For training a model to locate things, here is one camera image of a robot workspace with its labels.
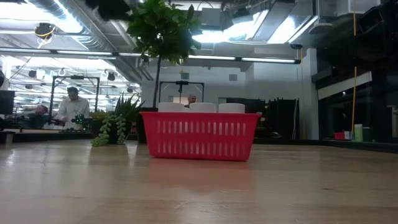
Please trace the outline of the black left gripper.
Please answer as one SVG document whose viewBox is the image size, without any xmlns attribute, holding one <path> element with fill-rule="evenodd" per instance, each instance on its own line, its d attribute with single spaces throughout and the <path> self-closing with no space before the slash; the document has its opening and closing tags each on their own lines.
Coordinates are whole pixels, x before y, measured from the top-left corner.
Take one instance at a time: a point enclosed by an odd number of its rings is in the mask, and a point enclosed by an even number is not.
<svg viewBox="0 0 398 224">
<path fill-rule="evenodd" d="M 124 0 L 85 0 L 92 10 L 97 10 L 104 21 L 127 21 L 130 6 Z"/>
</svg>

